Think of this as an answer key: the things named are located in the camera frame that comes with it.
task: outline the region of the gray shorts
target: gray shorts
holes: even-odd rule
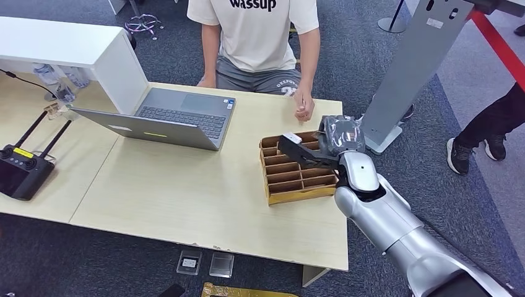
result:
[[[291,96],[299,87],[301,73],[296,69],[246,72],[223,56],[217,59],[217,88]]]

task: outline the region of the cardboard organizer tray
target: cardboard organizer tray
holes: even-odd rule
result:
[[[319,150],[315,132],[296,133],[309,149]],[[277,149],[280,136],[261,140],[261,162],[268,204],[306,200],[332,196],[337,178],[330,169],[308,168],[281,153]]]

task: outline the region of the office chair base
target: office chair base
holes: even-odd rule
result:
[[[162,22],[159,21],[156,16],[150,14],[143,14],[140,17],[132,17],[124,24],[126,30],[128,30],[131,34],[135,32],[148,31],[151,33],[151,39],[153,40],[157,40],[157,36],[153,31],[153,28],[157,25],[159,25],[159,29],[164,29]]]

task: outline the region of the white t-shirt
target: white t-shirt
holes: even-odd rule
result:
[[[220,25],[219,54],[248,72],[294,69],[290,21],[299,34],[319,27],[316,0],[189,0],[188,17]]]

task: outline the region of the light wood table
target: light wood table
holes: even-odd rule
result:
[[[23,75],[34,80],[33,75]],[[15,144],[50,103],[45,91],[0,73],[0,147]],[[114,111],[102,88],[93,83],[80,92],[76,106]],[[29,152],[42,151],[66,119],[45,118],[22,145]],[[25,217],[67,223],[117,140],[117,135],[87,119],[74,121],[51,150],[57,158],[50,178],[29,202],[0,193],[0,211]]]
[[[235,97],[222,150],[119,137],[71,224],[303,264],[305,286],[348,270],[347,220],[334,199],[269,207],[258,147],[263,137],[316,130],[323,114],[342,113],[341,102],[316,100],[313,119],[300,124],[289,98],[151,86]]]

